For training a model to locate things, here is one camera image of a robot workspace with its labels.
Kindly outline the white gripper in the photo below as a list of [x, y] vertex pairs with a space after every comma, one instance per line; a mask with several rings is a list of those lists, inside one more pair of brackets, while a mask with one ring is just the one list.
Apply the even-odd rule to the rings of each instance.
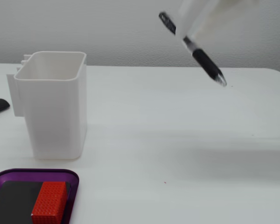
[[244, 10], [251, 5], [250, 0], [185, 0], [177, 14], [176, 37], [206, 39], [220, 30], [214, 15], [217, 7], [222, 11]]

